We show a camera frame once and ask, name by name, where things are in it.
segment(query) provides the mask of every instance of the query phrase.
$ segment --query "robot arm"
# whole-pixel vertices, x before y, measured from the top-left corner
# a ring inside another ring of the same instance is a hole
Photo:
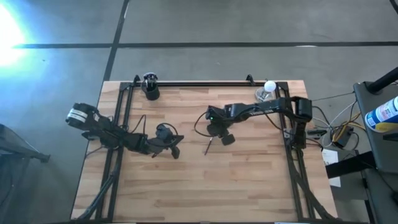
[[[295,110],[292,108],[292,102],[295,103]],[[312,102],[297,96],[251,105],[234,103],[225,105],[223,109],[209,106],[205,116],[210,120],[207,130],[211,136],[218,136],[224,145],[228,145],[234,142],[233,135],[227,130],[232,124],[240,123],[252,116],[271,113],[282,113],[294,122],[294,127],[289,133],[292,146],[305,148],[305,127],[312,119]]]
[[[180,151],[177,144],[184,138],[174,135],[164,125],[156,127],[156,138],[148,139],[145,133],[129,133],[123,127],[114,124],[109,118],[100,115],[97,108],[85,103],[75,103],[66,122],[69,126],[85,131],[81,135],[88,140],[99,139],[103,146],[114,149],[124,146],[130,151],[157,156],[164,149],[171,149],[174,159]]]

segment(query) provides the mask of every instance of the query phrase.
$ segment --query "wooden tabletop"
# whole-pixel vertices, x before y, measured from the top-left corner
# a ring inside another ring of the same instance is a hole
[[[303,81],[288,83],[291,96],[307,97]],[[98,103],[102,115],[114,114],[119,84],[104,82]],[[130,129],[146,114],[146,133],[150,138],[155,137],[155,127],[162,122],[174,125],[185,138],[178,145],[181,154],[177,160],[170,151],[151,158],[124,150],[114,221],[296,221],[282,135],[265,116],[234,124],[229,131],[236,142],[223,146],[218,138],[214,139],[206,156],[209,138],[193,130],[195,121],[208,105],[222,108],[230,103],[254,103],[256,88],[160,87],[160,98],[156,101],[146,100],[141,89],[135,88]],[[270,117],[279,124],[277,114]],[[205,133],[208,123],[202,118],[198,129]],[[137,131],[142,132],[142,123]],[[98,146],[99,142],[93,141],[88,151]],[[98,193],[105,157],[103,149],[86,158],[72,218],[82,214]],[[304,159],[313,193],[328,212],[336,216],[320,149],[308,146]],[[302,205],[307,214],[304,199]]]

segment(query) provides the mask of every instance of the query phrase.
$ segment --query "blue and white can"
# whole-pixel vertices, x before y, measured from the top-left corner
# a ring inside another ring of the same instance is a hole
[[[398,96],[367,113],[365,123],[379,133],[398,128]]]

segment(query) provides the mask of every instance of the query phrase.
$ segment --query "cable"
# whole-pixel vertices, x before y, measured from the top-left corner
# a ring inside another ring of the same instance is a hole
[[[170,127],[172,127],[173,129],[174,129],[174,131],[175,131],[175,135],[178,135],[178,131],[177,131],[177,129],[174,127],[174,126],[172,126],[171,124],[169,124],[169,123],[160,123],[160,124],[158,124],[157,126],[156,126],[156,129],[160,126],[160,125],[168,125],[168,126],[170,126]],[[150,142],[150,141],[148,141],[148,139],[146,139],[146,143],[148,143],[148,144],[150,144],[150,145],[152,145],[152,146],[157,146],[157,147],[170,147],[170,146],[172,146],[173,144],[174,144],[174,142],[176,141],[176,139],[174,139],[172,142],[170,142],[170,143],[168,143],[168,144],[164,144],[164,145],[158,145],[158,144],[155,144],[155,143],[153,143],[153,142]]]
[[[136,127],[135,127],[130,133],[133,133],[134,131],[136,131],[136,129],[138,128],[138,126],[139,126],[139,124],[141,123],[141,120],[142,120],[143,118],[145,118],[145,119],[144,119],[144,126],[142,127],[142,132],[145,134],[145,126],[146,126],[146,124],[147,124],[147,115],[146,115],[146,114],[144,114],[144,115],[142,115],[142,116],[140,117],[140,119],[139,119],[139,121],[138,121]]]
[[[90,154],[92,154],[92,153],[94,153],[94,152],[96,152],[96,151],[98,151],[98,150],[100,150],[100,149],[102,149],[102,148],[104,148],[104,146],[101,146],[101,147],[99,147],[99,148],[97,148],[97,149],[95,149],[95,150],[93,150],[93,151],[87,153],[87,154],[86,154],[86,158],[87,158]]]
[[[319,127],[319,128],[329,128],[329,129],[331,129],[331,126],[330,126],[326,121],[321,120],[321,119],[316,118],[316,117],[312,117],[312,119],[315,119],[315,120],[317,120],[317,121],[320,121],[320,122],[322,122],[323,124],[325,124],[325,125],[328,126],[328,127],[322,127],[322,126],[317,126],[317,127]]]
[[[346,108],[344,108],[340,113],[338,113],[338,115],[330,122],[330,125],[332,125],[333,122],[335,122],[335,120],[336,120],[341,114],[344,113],[344,111],[346,111],[350,106],[353,106],[355,103],[356,103],[356,101],[354,101],[353,103],[349,104],[349,105],[348,105]],[[324,146],[324,145],[325,145],[325,136],[323,136],[323,138],[322,138],[322,146]]]
[[[312,100],[312,101],[326,100],[326,99],[331,99],[331,98],[335,98],[335,97],[339,97],[339,96],[350,95],[350,94],[353,94],[353,93],[354,93],[354,91],[352,91],[351,93],[344,93],[344,94],[340,94],[340,95],[329,96],[329,97],[325,97],[325,98],[319,98],[319,99]]]
[[[347,128],[347,126],[357,126],[357,127],[360,127],[360,128],[362,128],[362,129],[365,130],[365,128],[362,127],[361,125],[358,125],[358,124],[351,124],[351,122],[354,122],[354,120],[356,120],[356,119],[360,116],[360,113],[357,113],[357,114],[354,116],[354,118],[352,118],[353,108],[354,108],[355,103],[354,103],[354,104],[352,105],[352,107],[351,107],[351,112],[349,113],[349,120],[348,120],[347,122],[344,122],[344,123],[343,123],[343,127],[340,129],[340,132],[338,133],[337,136],[336,136],[336,134],[333,134],[332,142],[337,142],[337,141],[340,139],[340,137],[343,135],[343,133],[344,133],[345,129]]]
[[[355,143],[355,146],[352,149],[350,149],[350,151],[355,150],[358,147],[358,144],[359,144],[359,135],[356,134],[356,132],[354,132],[354,131],[353,131],[353,134],[356,136],[356,143]]]
[[[196,133],[198,133],[198,134],[201,135],[201,136],[212,138],[212,137],[215,137],[215,136],[211,136],[211,135],[209,135],[209,134],[203,134],[203,133],[200,133],[200,132],[197,130],[197,124],[198,124],[200,118],[203,117],[203,115],[205,115],[206,113],[207,113],[207,111],[204,112],[203,114],[201,114],[201,115],[199,116],[199,118],[197,119],[197,121],[196,121],[195,124],[193,125],[193,129],[195,130]]]
[[[364,126],[362,126],[361,124],[359,124],[358,122],[352,121],[352,122],[350,122],[349,125],[359,127],[366,132],[366,128]]]
[[[328,118],[326,117],[325,113],[323,112],[323,110],[319,106],[312,106],[312,108],[316,108],[319,111],[321,111],[321,114],[322,114],[323,118],[325,119],[327,125],[330,125],[330,122],[328,121]]]
[[[174,131],[175,131],[175,135],[178,135],[178,131],[177,131],[177,129],[174,127],[174,126],[172,126],[171,124],[169,124],[169,123],[160,123],[160,124],[158,124],[157,126],[156,126],[156,129],[158,129],[158,127],[160,126],[160,125],[168,125],[168,126],[170,126],[170,127],[172,127],[173,129],[174,129]]]
[[[315,142],[316,144],[311,144],[311,145],[319,146],[321,148],[321,152],[323,151],[323,146],[318,141],[316,141],[314,139],[309,139],[309,138],[306,138],[306,140],[311,141],[311,142]]]

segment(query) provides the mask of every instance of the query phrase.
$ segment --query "plastic bottle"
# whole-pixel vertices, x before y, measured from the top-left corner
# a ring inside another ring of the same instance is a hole
[[[256,90],[255,96],[258,102],[264,102],[268,100],[273,100],[274,96],[272,92],[276,89],[276,83],[274,81],[266,81],[264,87],[258,88]]]

